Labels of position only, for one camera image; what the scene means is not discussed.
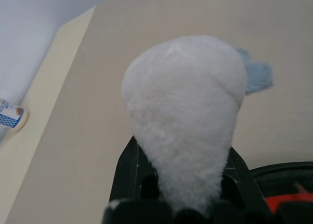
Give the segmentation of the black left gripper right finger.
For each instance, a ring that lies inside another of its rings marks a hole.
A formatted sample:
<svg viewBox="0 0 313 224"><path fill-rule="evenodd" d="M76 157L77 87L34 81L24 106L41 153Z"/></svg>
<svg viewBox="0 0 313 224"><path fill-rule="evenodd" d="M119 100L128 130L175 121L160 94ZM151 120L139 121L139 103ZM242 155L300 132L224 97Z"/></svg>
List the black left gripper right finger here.
<svg viewBox="0 0 313 224"><path fill-rule="evenodd" d="M266 200L241 156L231 148L224 168L221 198L241 210L270 212Z"/></svg>

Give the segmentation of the white bottle with blue label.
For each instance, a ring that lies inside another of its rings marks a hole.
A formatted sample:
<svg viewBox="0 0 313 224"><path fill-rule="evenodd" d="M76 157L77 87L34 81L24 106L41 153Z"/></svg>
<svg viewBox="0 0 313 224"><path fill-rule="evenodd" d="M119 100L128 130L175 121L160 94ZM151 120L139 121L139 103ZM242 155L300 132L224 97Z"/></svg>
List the white bottle with blue label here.
<svg viewBox="0 0 313 224"><path fill-rule="evenodd" d="M29 118L29 110L0 99L0 125L19 131Z"/></svg>

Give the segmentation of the white fluffy plush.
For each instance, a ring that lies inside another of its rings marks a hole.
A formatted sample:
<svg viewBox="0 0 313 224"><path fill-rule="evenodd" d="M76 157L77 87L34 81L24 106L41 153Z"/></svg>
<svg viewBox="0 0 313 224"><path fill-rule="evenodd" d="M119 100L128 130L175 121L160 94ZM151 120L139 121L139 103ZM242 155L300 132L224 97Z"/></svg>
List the white fluffy plush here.
<svg viewBox="0 0 313 224"><path fill-rule="evenodd" d="M270 64L212 36L163 42L130 64L122 97L133 134L175 211L209 214L244 98L272 85Z"/></svg>

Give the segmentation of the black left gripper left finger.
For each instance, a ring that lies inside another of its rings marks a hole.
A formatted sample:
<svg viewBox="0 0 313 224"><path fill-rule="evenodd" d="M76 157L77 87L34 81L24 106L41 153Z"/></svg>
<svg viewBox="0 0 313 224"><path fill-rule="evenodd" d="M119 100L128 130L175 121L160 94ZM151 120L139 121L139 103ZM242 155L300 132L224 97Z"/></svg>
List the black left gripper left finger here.
<svg viewBox="0 0 313 224"><path fill-rule="evenodd" d="M109 201L159 197L157 172L132 137L118 159Z"/></svg>

